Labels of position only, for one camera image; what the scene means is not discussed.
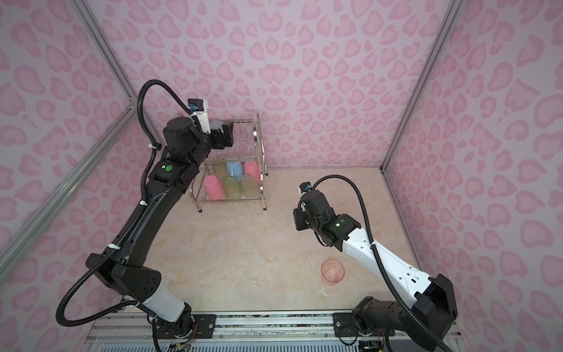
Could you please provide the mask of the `green plastic cup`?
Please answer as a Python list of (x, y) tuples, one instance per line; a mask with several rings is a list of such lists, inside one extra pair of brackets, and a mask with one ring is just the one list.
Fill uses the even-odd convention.
[(236, 200), (242, 198), (243, 192), (240, 187), (239, 181), (235, 177), (226, 177), (224, 179), (223, 186), (227, 199)]
[(227, 163), (224, 159), (217, 158), (212, 161), (213, 174), (218, 178), (220, 182), (229, 177), (229, 172), (227, 170)]

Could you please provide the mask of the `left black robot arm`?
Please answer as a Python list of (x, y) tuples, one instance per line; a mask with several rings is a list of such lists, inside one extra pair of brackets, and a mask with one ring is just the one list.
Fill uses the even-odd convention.
[(95, 276), (108, 288), (130, 296), (158, 331), (179, 338), (193, 337), (195, 322), (190, 306), (173, 295), (162, 282), (161, 273), (146, 267), (145, 261), (167, 215), (199, 174), (212, 141), (190, 117), (170, 120), (164, 137), (166, 151), (150, 171), (146, 195), (137, 207), (143, 214), (131, 216), (104, 252), (91, 254), (86, 265), (92, 268), (104, 260)]

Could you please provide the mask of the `yellow-green plastic cup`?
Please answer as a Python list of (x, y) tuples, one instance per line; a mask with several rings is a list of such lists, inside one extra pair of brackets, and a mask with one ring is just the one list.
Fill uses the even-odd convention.
[(258, 198), (260, 195), (260, 185), (253, 176), (245, 174), (240, 180), (240, 187), (243, 195), (247, 199)]

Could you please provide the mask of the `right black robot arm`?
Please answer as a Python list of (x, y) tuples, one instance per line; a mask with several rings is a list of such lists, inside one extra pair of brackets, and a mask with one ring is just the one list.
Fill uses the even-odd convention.
[(426, 351), (449, 351), (444, 342), (458, 316), (452, 282), (414, 268), (378, 243), (347, 214), (336, 214), (318, 190), (302, 192), (293, 211), (298, 231), (312, 230), (321, 243), (356, 259), (382, 279), (393, 299), (365, 297), (352, 311), (357, 330), (401, 331)]

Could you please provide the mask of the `teal plastic cup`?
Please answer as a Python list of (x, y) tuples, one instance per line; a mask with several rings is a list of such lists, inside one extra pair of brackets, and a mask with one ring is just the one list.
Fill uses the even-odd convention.
[(224, 122), (222, 120), (213, 120), (210, 121), (210, 129), (212, 134), (224, 134)]

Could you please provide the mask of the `pink plastic cup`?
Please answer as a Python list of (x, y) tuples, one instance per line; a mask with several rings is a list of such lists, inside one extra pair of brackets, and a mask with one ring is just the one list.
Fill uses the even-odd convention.
[(225, 191), (221, 181), (215, 175), (209, 175), (203, 180), (203, 186), (211, 201), (219, 201), (225, 198)]
[(245, 174), (252, 176), (255, 182), (260, 185), (262, 177), (259, 164), (256, 161), (247, 161), (243, 167)]

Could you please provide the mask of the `clear peach plastic cup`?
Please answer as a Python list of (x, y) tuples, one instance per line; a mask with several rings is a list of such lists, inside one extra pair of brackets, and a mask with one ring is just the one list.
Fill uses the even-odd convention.
[(330, 285), (340, 283), (345, 277), (345, 267), (336, 259), (328, 259), (323, 262), (320, 268), (323, 281)]

